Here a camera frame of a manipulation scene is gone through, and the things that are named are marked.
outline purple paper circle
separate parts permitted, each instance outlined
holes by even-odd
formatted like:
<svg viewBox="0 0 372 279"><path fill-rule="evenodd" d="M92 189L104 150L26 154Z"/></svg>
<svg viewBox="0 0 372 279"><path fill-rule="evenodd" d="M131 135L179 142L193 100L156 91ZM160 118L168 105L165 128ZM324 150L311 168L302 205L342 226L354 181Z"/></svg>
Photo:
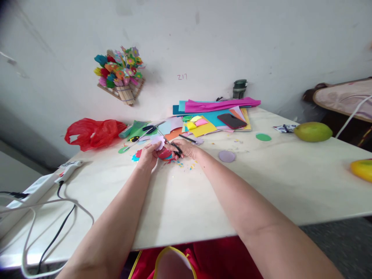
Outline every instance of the purple paper circle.
<svg viewBox="0 0 372 279"><path fill-rule="evenodd" d="M230 151L223 150L220 153L218 153L218 157L221 161L225 163L231 163L235 160L235 153L232 153Z"/></svg>

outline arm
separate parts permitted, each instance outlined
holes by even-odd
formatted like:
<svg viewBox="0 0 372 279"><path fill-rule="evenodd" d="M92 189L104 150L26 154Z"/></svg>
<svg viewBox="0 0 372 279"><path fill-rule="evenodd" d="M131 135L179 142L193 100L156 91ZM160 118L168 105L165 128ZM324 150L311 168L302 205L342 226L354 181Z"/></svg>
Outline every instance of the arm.
<svg viewBox="0 0 372 279"><path fill-rule="evenodd" d="M174 143L198 161L265 279L343 278L303 231L241 177L185 140Z"/></svg>
<svg viewBox="0 0 372 279"><path fill-rule="evenodd" d="M159 144L142 150L132 175L83 238L58 279L119 278L132 248Z"/></svg>

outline power strip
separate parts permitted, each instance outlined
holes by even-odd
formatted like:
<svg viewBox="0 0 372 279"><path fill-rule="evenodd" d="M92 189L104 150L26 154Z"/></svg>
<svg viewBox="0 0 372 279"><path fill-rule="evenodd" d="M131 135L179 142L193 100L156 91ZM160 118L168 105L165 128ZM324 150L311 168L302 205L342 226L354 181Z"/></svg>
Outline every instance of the power strip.
<svg viewBox="0 0 372 279"><path fill-rule="evenodd" d="M54 181L59 177L60 176L56 173L40 177L23 192L29 195L22 201L28 205L36 204L54 185ZM22 203L12 201L6 208L12 209L20 206L22 206ZM0 239L3 238L28 211L29 209L21 209L3 214L0 212Z"/></svg>

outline hand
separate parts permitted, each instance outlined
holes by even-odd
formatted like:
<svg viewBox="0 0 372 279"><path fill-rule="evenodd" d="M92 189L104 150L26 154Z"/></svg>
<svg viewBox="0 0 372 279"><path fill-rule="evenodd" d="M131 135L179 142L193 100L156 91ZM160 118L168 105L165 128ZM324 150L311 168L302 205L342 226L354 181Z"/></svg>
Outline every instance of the hand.
<svg viewBox="0 0 372 279"><path fill-rule="evenodd" d="M197 147L196 145L193 145L191 144L190 142L188 142L187 140L177 140L175 139L172 143L175 143L181 150L182 150L182 154L181 154L181 157L184 158L185 156L188 156L188 157L191 157L192 159L196 160L196 156L197 154L201 151L201 149L199 147ZM178 149L176 147L174 147L173 145L164 145L165 148L168 148L169 150L172 150L172 151L178 151Z"/></svg>
<svg viewBox="0 0 372 279"><path fill-rule="evenodd" d="M159 152L159 151L156 151L155 149L158 148L159 145L160 145L160 142L153 144L153 145L149 143L142 149L141 156L139 157L139 161L137 164L138 168L144 168L144 169L147 168L149 170L152 170L155 167L156 162L158 160L158 152Z"/></svg>

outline black cable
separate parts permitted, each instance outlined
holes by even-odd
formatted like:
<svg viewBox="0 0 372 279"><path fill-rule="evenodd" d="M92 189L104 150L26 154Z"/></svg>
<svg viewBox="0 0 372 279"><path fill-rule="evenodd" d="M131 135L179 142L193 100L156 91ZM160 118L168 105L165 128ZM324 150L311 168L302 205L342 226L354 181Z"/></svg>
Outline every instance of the black cable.
<svg viewBox="0 0 372 279"><path fill-rule="evenodd" d="M59 191L61 190L61 187L63 185L63 182L64 181L60 181L59 182L59 187L58 187L58 190L57 190L57 196L63 200L63 198L59 195ZM41 258L40 258L40 261L39 261L39 266L38 266L38 271L36 274L39 274L40 273L40 269L41 269L41 264L43 262L43 258L45 256L45 254L47 253L48 249L52 246L52 244L54 243L54 241L57 239L58 235L60 234L61 230L63 229L67 219L69 218L70 214L74 211L74 209L76 208L76 205L74 205L74 207L71 209L71 211L67 214L66 218L63 220L63 223L62 225L60 226L58 232L56 233L56 235L54 236L53 240L49 243L48 247L45 249L45 251L43 252L43 254L41 255Z"/></svg>
<svg viewBox="0 0 372 279"><path fill-rule="evenodd" d="M27 197L29 194L25 194L25 193L19 193L19 192L8 192L8 191L0 191L0 194L8 194L8 195L11 195L17 199L24 199L25 197Z"/></svg>

